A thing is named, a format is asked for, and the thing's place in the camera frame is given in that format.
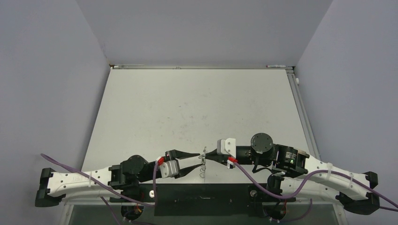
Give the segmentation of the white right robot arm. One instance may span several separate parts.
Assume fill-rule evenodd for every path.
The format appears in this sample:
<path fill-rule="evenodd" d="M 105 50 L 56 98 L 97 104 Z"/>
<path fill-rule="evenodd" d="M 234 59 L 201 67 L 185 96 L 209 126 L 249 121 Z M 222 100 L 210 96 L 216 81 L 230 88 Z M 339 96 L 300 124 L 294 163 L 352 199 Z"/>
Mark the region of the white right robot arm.
<path fill-rule="evenodd" d="M 249 191 L 256 201 L 320 199 L 359 215 L 370 215 L 380 208 L 380 197 L 374 192 L 378 185 L 376 173 L 337 168 L 305 151 L 275 144 L 265 133 L 253 135 L 248 146 L 238 146 L 234 138 L 220 139 L 216 149 L 206 153 L 205 158 L 229 169 L 252 165 L 252 171 L 245 175 L 253 181 Z M 264 185 L 253 177 L 262 170 L 270 171 Z"/>

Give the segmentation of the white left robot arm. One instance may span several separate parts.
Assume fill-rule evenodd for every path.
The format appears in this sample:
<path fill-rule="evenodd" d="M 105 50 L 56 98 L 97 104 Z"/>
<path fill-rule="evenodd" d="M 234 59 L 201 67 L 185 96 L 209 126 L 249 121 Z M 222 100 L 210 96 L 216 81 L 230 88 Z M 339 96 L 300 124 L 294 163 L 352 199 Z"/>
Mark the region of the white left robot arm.
<path fill-rule="evenodd" d="M 66 172 L 42 169 L 34 202 L 35 207 L 39 208 L 89 197 L 119 197 L 140 206 L 154 207 L 157 203 L 157 179 L 179 179 L 201 167 L 201 164 L 196 164 L 181 168 L 180 159 L 198 157 L 199 154 L 178 150 L 167 151 L 152 162 L 133 155 L 117 165 L 88 172 L 62 164 L 46 154 L 41 156 Z"/>

